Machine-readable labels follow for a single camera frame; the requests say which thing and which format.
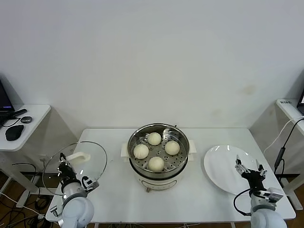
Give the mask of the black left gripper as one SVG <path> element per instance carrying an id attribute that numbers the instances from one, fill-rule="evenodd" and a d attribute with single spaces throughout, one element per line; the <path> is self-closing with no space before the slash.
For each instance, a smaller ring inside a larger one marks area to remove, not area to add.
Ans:
<path id="1" fill-rule="evenodd" d="M 74 169 L 71 167 L 71 165 L 68 163 L 68 160 L 66 156 L 63 153 L 60 153 L 60 165 L 57 168 L 58 171 L 58 177 L 61 176 L 61 185 L 62 187 L 77 182 L 76 173 L 74 172 Z"/>

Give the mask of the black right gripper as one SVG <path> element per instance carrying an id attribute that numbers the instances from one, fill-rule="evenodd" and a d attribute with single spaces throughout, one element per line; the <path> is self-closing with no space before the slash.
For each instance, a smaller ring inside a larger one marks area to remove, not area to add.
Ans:
<path id="1" fill-rule="evenodd" d="M 266 190 L 263 181 L 266 178 L 264 166 L 256 159 L 257 171 L 247 169 L 241 162 L 239 155 L 236 156 L 236 171 L 249 183 L 251 191 Z"/>

